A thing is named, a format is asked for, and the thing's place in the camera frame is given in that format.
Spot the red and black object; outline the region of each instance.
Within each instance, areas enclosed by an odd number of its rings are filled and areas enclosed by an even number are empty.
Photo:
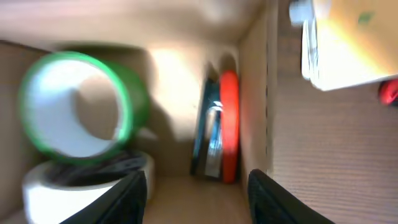
[[[380,84],[379,100],[384,105],[398,107],[398,79]]]
[[[221,135],[223,140],[223,182],[235,181],[239,146],[239,80],[235,72],[220,78]]]

